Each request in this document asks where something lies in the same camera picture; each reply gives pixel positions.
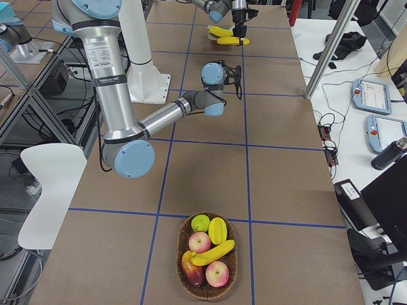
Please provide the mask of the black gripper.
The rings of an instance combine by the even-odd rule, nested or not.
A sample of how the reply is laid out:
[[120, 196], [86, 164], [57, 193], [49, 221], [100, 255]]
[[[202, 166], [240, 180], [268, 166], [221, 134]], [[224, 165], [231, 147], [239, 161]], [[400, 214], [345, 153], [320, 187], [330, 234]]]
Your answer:
[[247, 26], [244, 25], [244, 22], [246, 20], [246, 9], [239, 8], [237, 10], [232, 10], [231, 14], [232, 20], [235, 23], [235, 26], [233, 28], [233, 36], [238, 38], [239, 46], [243, 46], [247, 30]]

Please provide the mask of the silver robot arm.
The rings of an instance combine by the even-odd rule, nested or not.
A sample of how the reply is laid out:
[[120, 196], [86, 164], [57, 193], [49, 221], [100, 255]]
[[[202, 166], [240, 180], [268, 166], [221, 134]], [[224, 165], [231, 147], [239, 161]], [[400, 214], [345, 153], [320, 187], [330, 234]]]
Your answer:
[[199, 1], [192, 0], [192, 4], [208, 14], [210, 20], [218, 24], [224, 16], [231, 12], [234, 26], [231, 29], [224, 29], [214, 25], [209, 25], [207, 30], [210, 37], [216, 38], [217, 44], [245, 46], [250, 43], [247, 39], [247, 17], [250, 15], [249, 6], [246, 1]]
[[135, 72], [124, 70], [118, 35], [123, 34], [131, 59], [151, 58], [140, 1], [52, 1], [52, 11], [55, 30], [83, 42], [107, 128], [101, 154], [119, 175], [134, 179], [150, 171], [155, 151], [148, 139], [166, 126], [197, 109], [207, 116], [223, 114], [226, 70], [222, 62], [209, 62], [201, 72], [202, 91], [187, 91], [136, 122], [127, 83]]

